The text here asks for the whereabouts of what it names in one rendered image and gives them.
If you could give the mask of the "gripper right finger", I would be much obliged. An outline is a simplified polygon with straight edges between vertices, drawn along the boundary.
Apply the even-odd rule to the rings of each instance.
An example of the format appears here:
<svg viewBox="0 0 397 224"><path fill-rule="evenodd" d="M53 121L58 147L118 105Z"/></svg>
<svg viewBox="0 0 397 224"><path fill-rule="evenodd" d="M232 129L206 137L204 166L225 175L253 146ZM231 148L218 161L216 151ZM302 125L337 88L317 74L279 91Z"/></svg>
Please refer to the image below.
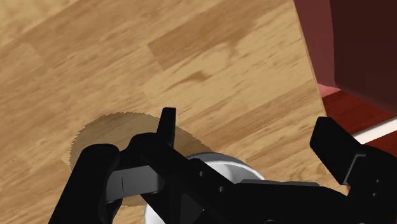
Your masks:
<svg viewBox="0 0 397 224"><path fill-rule="evenodd" d="M316 120L310 147L340 185L353 224L397 224L397 158L361 144L334 119Z"/></svg>

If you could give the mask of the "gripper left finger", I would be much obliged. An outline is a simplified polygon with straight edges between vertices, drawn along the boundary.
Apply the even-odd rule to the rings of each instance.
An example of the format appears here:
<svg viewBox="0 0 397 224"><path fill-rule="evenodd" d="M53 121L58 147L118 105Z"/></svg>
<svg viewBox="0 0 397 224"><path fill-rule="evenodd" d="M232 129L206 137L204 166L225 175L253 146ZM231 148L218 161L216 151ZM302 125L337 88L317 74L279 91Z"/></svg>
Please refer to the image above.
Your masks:
<svg viewBox="0 0 397 224"><path fill-rule="evenodd" d="M113 224L134 173L138 194L166 224L235 224L228 194L233 183L197 158L174 148L176 109L164 108L155 133L134 136L120 151L113 144L86 147L66 183L48 224Z"/></svg>

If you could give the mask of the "white round bowl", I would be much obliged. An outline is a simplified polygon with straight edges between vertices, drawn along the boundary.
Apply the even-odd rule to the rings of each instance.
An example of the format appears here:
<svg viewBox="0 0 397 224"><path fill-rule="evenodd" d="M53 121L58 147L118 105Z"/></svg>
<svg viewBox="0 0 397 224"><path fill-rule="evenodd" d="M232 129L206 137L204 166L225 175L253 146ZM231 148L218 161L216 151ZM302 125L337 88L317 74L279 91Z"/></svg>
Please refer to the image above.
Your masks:
<svg viewBox="0 0 397 224"><path fill-rule="evenodd" d="M243 161L216 152L194 153L187 159L198 158L215 171L233 183L240 183L243 179L264 180L265 178ZM154 209L146 204L144 210L144 224L165 224Z"/></svg>

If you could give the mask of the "dark red robot stand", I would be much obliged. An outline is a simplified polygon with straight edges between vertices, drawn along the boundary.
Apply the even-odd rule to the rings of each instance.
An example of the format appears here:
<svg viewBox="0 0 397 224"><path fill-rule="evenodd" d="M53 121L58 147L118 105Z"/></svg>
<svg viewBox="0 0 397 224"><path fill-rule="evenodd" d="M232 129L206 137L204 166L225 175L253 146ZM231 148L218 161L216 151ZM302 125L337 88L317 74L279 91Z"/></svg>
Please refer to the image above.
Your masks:
<svg viewBox="0 0 397 224"><path fill-rule="evenodd" d="M318 83L397 115L397 0L293 0Z"/></svg>

